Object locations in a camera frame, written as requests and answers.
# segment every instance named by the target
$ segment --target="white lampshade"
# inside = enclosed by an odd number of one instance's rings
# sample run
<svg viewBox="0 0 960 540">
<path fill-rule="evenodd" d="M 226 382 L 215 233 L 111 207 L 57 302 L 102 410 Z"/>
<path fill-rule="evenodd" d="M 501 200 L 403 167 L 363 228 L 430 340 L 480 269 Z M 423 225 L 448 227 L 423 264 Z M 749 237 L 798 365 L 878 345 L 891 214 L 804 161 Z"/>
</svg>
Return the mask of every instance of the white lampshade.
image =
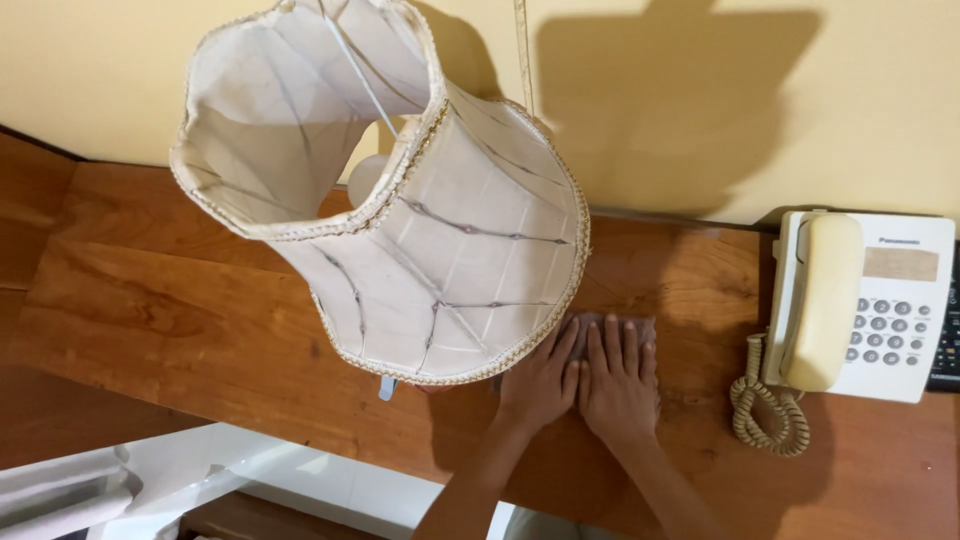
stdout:
<svg viewBox="0 0 960 540">
<path fill-rule="evenodd" d="M 206 36 L 186 87 L 180 186 L 290 261 L 350 363 L 483 379 L 564 315 L 588 253 L 583 194 L 521 110 L 444 78 L 410 5 L 284 0 Z M 364 130 L 401 114 L 366 199 L 317 219 Z"/>
</svg>

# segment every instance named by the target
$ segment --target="white telephone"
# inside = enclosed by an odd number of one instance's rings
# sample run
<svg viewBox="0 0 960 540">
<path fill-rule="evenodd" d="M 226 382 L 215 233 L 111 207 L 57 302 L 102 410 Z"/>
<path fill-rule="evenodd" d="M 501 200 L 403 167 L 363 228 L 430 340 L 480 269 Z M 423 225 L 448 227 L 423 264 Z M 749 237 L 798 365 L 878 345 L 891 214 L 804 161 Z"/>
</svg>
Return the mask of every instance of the white telephone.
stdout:
<svg viewBox="0 0 960 540">
<path fill-rule="evenodd" d="M 946 218 L 787 212 L 766 355 L 763 334 L 748 338 L 747 375 L 731 387 L 740 439 L 781 455 L 809 442 L 799 398 L 766 385 L 918 402 L 947 309 L 953 238 Z M 751 415 L 757 396 L 774 411 L 774 433 Z"/>
</svg>

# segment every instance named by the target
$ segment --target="coiled phone cord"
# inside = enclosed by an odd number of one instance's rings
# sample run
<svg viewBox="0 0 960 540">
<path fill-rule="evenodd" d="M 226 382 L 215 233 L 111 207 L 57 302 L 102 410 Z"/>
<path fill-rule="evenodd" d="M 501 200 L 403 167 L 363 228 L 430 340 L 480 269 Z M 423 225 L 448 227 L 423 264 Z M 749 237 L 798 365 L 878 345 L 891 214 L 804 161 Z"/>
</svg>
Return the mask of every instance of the coiled phone cord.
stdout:
<svg viewBox="0 0 960 540">
<path fill-rule="evenodd" d="M 765 336 L 765 333 L 755 333 L 747 337 L 747 374 L 737 379 L 730 387 L 733 432 L 750 446 L 766 449 L 784 457 L 793 457 L 800 455 L 810 444 L 810 427 L 806 423 L 804 412 L 797 405 L 797 401 L 804 396 L 804 393 L 801 392 L 796 399 L 789 392 L 783 392 L 778 397 L 758 380 Z M 756 396 L 759 396 L 774 411 L 778 423 L 776 433 L 764 432 L 754 420 L 751 409 L 754 407 Z"/>
</svg>

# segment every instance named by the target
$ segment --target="left hand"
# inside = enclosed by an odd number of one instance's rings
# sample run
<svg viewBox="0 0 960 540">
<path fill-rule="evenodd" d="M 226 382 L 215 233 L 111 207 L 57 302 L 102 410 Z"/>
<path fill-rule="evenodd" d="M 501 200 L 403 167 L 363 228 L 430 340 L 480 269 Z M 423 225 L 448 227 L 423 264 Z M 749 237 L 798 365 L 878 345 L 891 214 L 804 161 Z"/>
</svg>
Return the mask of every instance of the left hand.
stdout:
<svg viewBox="0 0 960 540">
<path fill-rule="evenodd" d="M 533 436 L 567 412 L 577 394 L 578 362 L 567 362 L 580 321 L 573 317 L 560 342 L 560 324 L 529 355 L 503 375 L 496 420 Z"/>
</svg>

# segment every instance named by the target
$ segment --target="right hand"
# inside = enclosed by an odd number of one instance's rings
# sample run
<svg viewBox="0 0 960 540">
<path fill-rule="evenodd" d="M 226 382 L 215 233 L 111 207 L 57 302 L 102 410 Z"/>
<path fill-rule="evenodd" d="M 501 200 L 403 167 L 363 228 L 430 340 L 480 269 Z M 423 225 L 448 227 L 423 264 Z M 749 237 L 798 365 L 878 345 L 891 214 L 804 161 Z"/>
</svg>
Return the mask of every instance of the right hand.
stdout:
<svg viewBox="0 0 960 540">
<path fill-rule="evenodd" d="M 580 365 L 579 407 L 590 430 L 620 456 L 638 446 L 657 444 L 657 360 L 648 343 L 641 361 L 633 323 L 624 325 L 622 348 L 615 315 L 607 315 L 604 332 L 606 350 L 596 323 L 590 323 L 587 330 L 589 362 Z"/>
</svg>

